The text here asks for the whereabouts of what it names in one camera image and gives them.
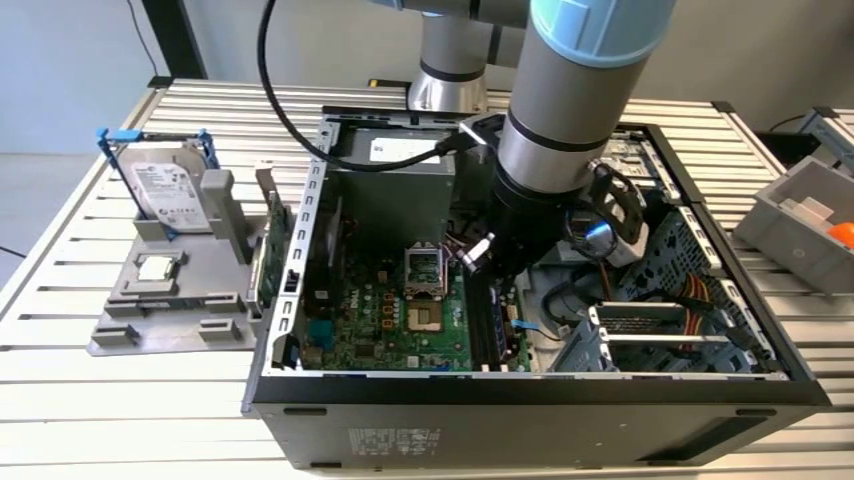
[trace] blue clip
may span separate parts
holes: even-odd
[[[143,141],[141,130],[119,130],[111,139],[116,143],[136,143]]]
[[[208,168],[219,169],[219,159],[216,158],[216,148],[213,148],[213,137],[208,131],[203,128],[196,134],[196,138],[201,142],[201,148],[204,148],[204,163]]]
[[[534,322],[511,320],[510,324],[512,325],[512,328],[520,328],[522,330],[539,330],[539,325],[536,325]]]
[[[119,167],[119,159],[116,158],[116,154],[112,151],[113,143],[132,143],[133,141],[139,141],[139,140],[128,140],[129,138],[132,138],[132,135],[123,132],[139,132],[139,137],[141,138],[141,131],[139,130],[119,130],[116,134],[123,140],[116,141],[113,138],[107,136],[109,134],[109,129],[99,128],[96,133],[97,146],[101,149],[101,152],[104,152],[104,157],[107,157],[107,163],[109,163],[109,166],[113,168],[113,170],[119,172],[119,178],[121,178],[121,182],[124,183],[124,188],[128,189],[128,193],[131,194],[131,199],[133,199],[133,203],[136,204],[136,210],[139,211],[139,218],[143,220],[148,220],[148,216],[145,215],[145,212],[143,210],[143,205],[139,203],[139,199],[136,198],[136,195],[133,195],[133,190],[131,189],[131,184],[128,183],[128,179],[124,176],[124,171]]]

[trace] gray plastic tray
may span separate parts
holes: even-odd
[[[755,198],[735,236],[822,293],[854,294],[854,251],[826,233],[831,225],[854,222],[854,179],[807,158]],[[809,220],[787,208],[810,198],[833,210],[823,220],[822,214]]]

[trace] aluminum profile table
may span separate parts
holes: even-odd
[[[315,129],[322,105],[404,106],[399,89],[280,87],[278,94],[303,132]],[[492,95],[494,110],[507,103],[507,94]],[[754,192],[783,171],[738,115],[707,102],[632,100],[623,120],[662,127],[718,222],[731,230]],[[259,161],[272,162],[283,197],[298,206],[308,157],[279,125],[259,86],[176,81],[145,93],[124,127],[173,133],[207,128],[223,167],[234,171],[244,210],[264,208],[252,176]],[[314,476],[292,471],[263,422],[240,417],[251,352],[108,358],[85,353],[131,247],[133,213],[124,186],[100,158],[0,293],[0,465],[8,466],[0,477]],[[831,412],[702,468],[416,470],[382,476],[854,478],[854,299],[815,295],[762,254],[735,246],[829,392]]]
[[[854,172],[854,110],[814,107],[803,116],[798,133],[813,135],[837,158],[834,168],[845,165]]]

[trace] black cable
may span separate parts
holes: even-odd
[[[554,287],[551,287],[546,292],[546,294],[543,295],[543,297],[540,298],[539,309],[543,313],[543,316],[558,325],[568,325],[570,327],[574,327],[582,321],[582,317],[579,317],[575,314],[574,314],[575,318],[563,318],[556,316],[551,312],[551,302],[559,295],[567,295],[567,294],[574,295],[575,298],[578,298],[580,302],[587,306],[594,305],[602,301],[600,298],[596,298],[592,295],[588,295],[584,292],[578,291],[578,289],[575,288],[575,284],[578,283],[578,281],[591,273],[595,273],[595,271],[596,269],[595,269],[595,266],[592,265],[575,269],[575,271],[570,275],[570,278],[562,281],[560,283],[558,283]]]
[[[794,117],[789,117],[783,120],[781,120],[779,122],[777,122],[774,124],[774,126],[771,128],[769,128],[769,132],[773,132],[774,130],[777,130],[779,127],[782,127],[783,125],[786,125],[789,122],[794,122],[795,120],[801,120],[803,117],[806,117],[805,114],[801,115],[795,115]]]
[[[691,298],[691,297],[681,297],[679,295],[671,294],[663,288],[653,289],[649,292],[638,295],[636,297],[634,297],[628,301],[630,302],[647,302],[651,299],[654,299],[655,297],[661,298],[662,302],[673,302],[673,303],[683,306],[685,308],[691,310],[694,313],[697,313],[701,316],[701,319],[705,320],[705,319],[709,318],[711,320],[711,323],[714,323],[719,327],[730,328],[730,326],[725,322],[722,322],[714,315],[706,316],[706,313],[710,313],[710,311],[715,308],[714,303],[706,302],[705,300],[699,300],[699,299]]]
[[[611,282],[608,280],[608,273],[604,271],[604,263],[596,262],[599,264],[599,280],[602,282],[602,295],[604,295],[604,299],[611,301]]]
[[[466,235],[466,232],[468,231],[468,229],[471,228],[471,225],[475,223],[475,220],[478,219],[478,217],[480,217],[483,215],[483,212],[478,212],[475,213],[471,217],[468,217],[468,219],[466,220],[466,223],[463,224],[463,230],[459,232],[460,235]]]
[[[155,63],[155,59],[151,56],[151,52],[148,51],[148,45],[145,45],[145,40],[143,39],[143,33],[139,31],[139,23],[136,22],[136,11],[133,10],[133,4],[131,0],[125,0],[128,4],[128,8],[131,9],[131,18],[133,19],[133,29],[136,30],[136,36],[139,37],[139,43],[143,44],[143,50],[145,50],[145,55],[148,56],[148,61],[151,62],[151,68],[155,71],[155,77],[160,76],[157,72],[157,64]]]
[[[536,333],[539,333],[543,337],[546,337],[552,342],[560,342],[562,341],[558,337],[552,337],[546,332],[543,332],[539,328],[526,328],[524,331],[526,332],[536,332]]]
[[[9,255],[15,255],[16,257],[27,258],[27,255],[24,255],[21,252],[12,250],[11,248],[5,248],[4,246],[0,246],[0,251],[4,251]]]
[[[454,148],[447,145],[442,145],[442,142],[439,142],[436,144],[436,148],[426,151],[419,155],[415,155],[414,157],[407,158],[406,160],[392,163],[383,163],[382,165],[364,165],[362,163],[351,163],[338,157],[334,157],[311,143],[311,141],[303,136],[303,134],[299,133],[296,126],[294,125],[294,123],[291,123],[291,120],[288,119],[288,116],[282,109],[279,99],[276,98],[276,93],[272,89],[272,83],[270,81],[270,72],[267,71],[267,30],[270,30],[270,19],[272,17],[272,9],[275,6],[276,0],[267,0],[264,13],[262,15],[262,23],[258,27],[258,73],[262,77],[262,87],[264,88],[267,100],[270,101],[270,106],[276,113],[276,117],[279,117],[279,121],[294,137],[294,140],[296,140],[296,142],[303,146],[308,153],[311,153],[324,162],[331,163],[336,167],[344,168],[347,170],[352,170],[356,172],[387,172],[390,170],[406,168],[432,157],[443,156],[454,151]]]

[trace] power supply label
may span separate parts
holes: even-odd
[[[372,162],[399,162],[432,150],[435,140],[424,138],[375,138],[371,141],[370,159]],[[440,163],[439,157],[431,157],[422,163]]]
[[[157,220],[177,232],[208,230],[199,192],[187,170],[173,163],[136,162],[133,174]]]
[[[352,454],[362,456],[431,456],[439,446],[440,428],[351,428]]]

